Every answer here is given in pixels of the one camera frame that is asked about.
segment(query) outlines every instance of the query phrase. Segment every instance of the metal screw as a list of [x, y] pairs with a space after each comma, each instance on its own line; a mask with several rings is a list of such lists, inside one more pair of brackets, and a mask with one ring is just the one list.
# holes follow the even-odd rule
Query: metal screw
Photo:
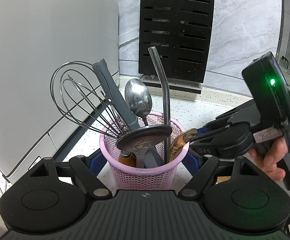
[[105, 197], [109, 194], [109, 191], [105, 188], [98, 188], [98, 189], [94, 190], [93, 193], [97, 197]]
[[197, 191], [191, 188], [183, 189], [182, 190], [182, 195], [185, 197], [194, 197], [196, 196]]

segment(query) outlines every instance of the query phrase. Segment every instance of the pink utensil holder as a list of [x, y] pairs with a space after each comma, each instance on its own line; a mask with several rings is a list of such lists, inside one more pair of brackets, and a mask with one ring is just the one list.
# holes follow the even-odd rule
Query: pink utensil holder
[[[163, 114], [160, 112], [151, 111], [147, 116], [149, 125], [163, 124]], [[184, 127], [174, 118], [170, 119], [170, 124], [173, 132], [170, 136], [171, 141], [174, 140], [181, 132], [185, 131]], [[178, 164], [185, 157], [189, 143], [187, 143], [176, 155], [173, 161], [163, 166], [151, 169], [139, 169], [126, 166], [117, 161], [120, 150], [115, 146], [116, 139], [101, 134], [100, 149], [104, 157], [109, 162], [112, 170], [114, 181], [117, 189], [126, 190], [168, 190], [171, 188], [175, 172]], [[156, 145], [157, 152], [164, 159], [164, 142]]]

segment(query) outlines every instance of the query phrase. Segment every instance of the whisk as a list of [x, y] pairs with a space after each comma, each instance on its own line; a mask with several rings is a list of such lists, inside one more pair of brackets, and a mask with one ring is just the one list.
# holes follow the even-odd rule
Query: whisk
[[[93, 74], [95, 75], [96, 75], [95, 71], [97, 71], [98, 72], [97, 74], [100, 75], [102, 78], [104, 78], [104, 80], [106, 80], [104, 75], [94, 65], [85, 61], [71, 61], [57, 68], [51, 78], [50, 92], [51, 92], [53, 102], [55, 103], [57, 109], [61, 112], [61, 114], [65, 118], [67, 118], [68, 120], [72, 121], [73, 123], [77, 125], [80, 125], [84, 128], [90, 129], [92, 131], [95, 131], [101, 134], [105, 134], [115, 139], [119, 139], [121, 136], [129, 132], [130, 131], [129, 125], [126, 123], [124, 118], [119, 114], [119, 111], [117, 110], [116, 106], [112, 102], [113, 96], [109, 87], [106, 87], [106, 88], [103, 87], [104, 85], [106, 85], [106, 83], [100, 82], [102, 84], [103, 90], [107, 92], [107, 94], [105, 94], [103, 91], [100, 91], [101, 95], [104, 97], [103, 99], [96, 93], [96, 88], [92, 86], [90, 81], [77, 69], [69, 68], [69, 69], [66, 69], [62, 73], [60, 72], [61, 70], [64, 70], [65, 67], [72, 66], [72, 65], [80, 65], [86, 68], [88, 71], [93, 72]], [[59, 102], [56, 99], [55, 90], [54, 90], [54, 83], [55, 83], [55, 79], [58, 73], [61, 73], [60, 81], [59, 81], [59, 93], [60, 93]], [[77, 94], [76, 91], [78, 91], [79, 95], [81, 96], [79, 100], [74, 99], [74, 95]], [[98, 110], [97, 107], [99, 104], [95, 104], [92, 102], [92, 100], [90, 100], [89, 97], [91, 95], [95, 96], [100, 102], [100, 104], [104, 107], [105, 112], [108, 115], [107, 118]], [[82, 106], [84, 102], [86, 102], [88, 108], [91, 108], [93, 111], [88, 111], [87, 109], [85, 109]], [[93, 123], [99, 123], [100, 125], [104, 127], [108, 127], [107, 131], [103, 132], [101, 129], [98, 129], [95, 126], [89, 125], [87, 124], [86, 121], [82, 121], [80, 118], [75, 117], [73, 114], [73, 110], [75, 107], [79, 107], [86, 114], [88, 114], [89, 117], [95, 120], [95, 122]], [[93, 112], [99, 118], [95, 118], [92, 115]]]

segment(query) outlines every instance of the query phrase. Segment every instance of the black knife holder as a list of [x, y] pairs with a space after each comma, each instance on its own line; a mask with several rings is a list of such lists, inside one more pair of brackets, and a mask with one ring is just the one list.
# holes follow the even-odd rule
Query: black knife holder
[[157, 76], [156, 46], [167, 78], [203, 82], [213, 13], [214, 0], [141, 0], [139, 73]]

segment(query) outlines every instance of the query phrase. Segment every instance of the speckled countertop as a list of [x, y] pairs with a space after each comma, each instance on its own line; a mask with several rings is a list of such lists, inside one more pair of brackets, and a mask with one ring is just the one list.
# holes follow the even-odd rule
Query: speckled countertop
[[[131, 78], [133, 77], [120, 77], [120, 91], [122, 94], [126, 82]], [[152, 94], [152, 110], [162, 112], [161, 89], [150, 88], [149, 90]], [[202, 127], [207, 122], [213, 120], [217, 115], [222, 114], [229, 109], [251, 99], [247, 96], [216, 90], [213, 88], [203, 88], [201, 95], [171, 90], [170, 96], [171, 116], [178, 120], [186, 129]], [[99, 134], [88, 130], [72, 148], [64, 161], [68, 161], [70, 158], [77, 155], [89, 156], [98, 148]], [[115, 183], [108, 163], [99, 173], [98, 178], [115, 194]], [[177, 167], [172, 189], [178, 192], [191, 178], [192, 176], [187, 171], [185, 166], [180, 163]], [[60, 179], [71, 183], [70, 178]], [[5, 181], [1, 173], [0, 186], [2, 187], [3, 192], [11, 186]], [[0, 217], [0, 236], [2, 236], [5, 232], [6, 227]]]

